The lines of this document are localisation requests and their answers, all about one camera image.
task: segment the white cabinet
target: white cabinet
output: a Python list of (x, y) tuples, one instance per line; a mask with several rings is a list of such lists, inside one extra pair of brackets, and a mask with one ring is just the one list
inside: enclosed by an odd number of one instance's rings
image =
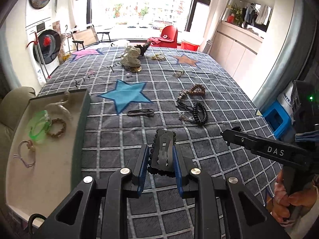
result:
[(247, 72), (250, 70), (250, 66), (253, 64), (256, 54), (249, 49), (245, 49), (245, 52), (238, 64), (238, 67), (232, 76), (233, 79), (240, 87), (244, 87), (244, 83), (247, 82)]
[(230, 74), (230, 76), (234, 76), (245, 51), (246, 48), (239, 43), (235, 41), (232, 43), (232, 48), (230, 49), (228, 58), (223, 66), (223, 68)]
[(256, 54), (241, 43), (216, 33), (209, 55), (238, 83), (246, 81), (245, 73), (254, 62)]

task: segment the metal screw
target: metal screw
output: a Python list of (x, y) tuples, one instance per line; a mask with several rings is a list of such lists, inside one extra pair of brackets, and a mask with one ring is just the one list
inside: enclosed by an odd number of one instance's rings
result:
[(128, 173), (130, 173), (130, 169), (129, 168), (122, 168), (121, 170), (120, 170), (120, 173), (122, 173), (122, 174), (128, 174)]
[(86, 176), (86, 177), (83, 178), (83, 181), (84, 181), (85, 183), (90, 183), (90, 182), (93, 181), (93, 178), (92, 178), (91, 176)]
[(230, 177), (228, 181), (232, 184), (236, 184), (238, 182), (238, 179), (236, 177)]
[(190, 172), (192, 173), (192, 174), (200, 174), (200, 169), (198, 169), (198, 168), (193, 168), (192, 170), (190, 170)]

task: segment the washing machine door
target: washing machine door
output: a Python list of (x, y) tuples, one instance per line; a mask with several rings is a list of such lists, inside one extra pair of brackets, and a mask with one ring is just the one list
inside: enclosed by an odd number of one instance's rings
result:
[[(47, 65), (53, 62), (60, 51), (61, 37), (59, 33), (53, 29), (46, 29), (40, 32), (38, 37), (44, 62)], [(33, 47), (33, 55), (35, 60), (39, 63), (39, 59), (36, 56), (35, 47)]]

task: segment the orange star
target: orange star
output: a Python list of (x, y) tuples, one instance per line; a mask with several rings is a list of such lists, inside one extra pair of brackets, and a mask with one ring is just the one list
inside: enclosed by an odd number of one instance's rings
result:
[(179, 57), (179, 56), (172, 56), (172, 57), (177, 59), (178, 64), (188, 64), (192, 67), (198, 67), (198, 65), (196, 65), (196, 63), (199, 63), (199, 61), (191, 59), (186, 55), (182, 55), (181, 57)]

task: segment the white curtain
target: white curtain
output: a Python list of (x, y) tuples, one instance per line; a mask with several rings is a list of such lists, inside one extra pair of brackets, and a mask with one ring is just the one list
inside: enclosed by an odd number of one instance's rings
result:
[(211, 3), (209, 4), (209, 14), (204, 32), (204, 41), (201, 44), (199, 51), (203, 51), (207, 41), (212, 39), (215, 35), (217, 27), (221, 22), (224, 14), (226, 13), (226, 7), (230, 2), (231, 0), (211, 0)]
[(57, 0), (56, 7), (56, 21), (60, 21), (61, 32), (65, 32), (65, 26), (68, 26), (68, 29), (74, 28), (76, 25), (74, 19), (74, 4), (75, 0)]

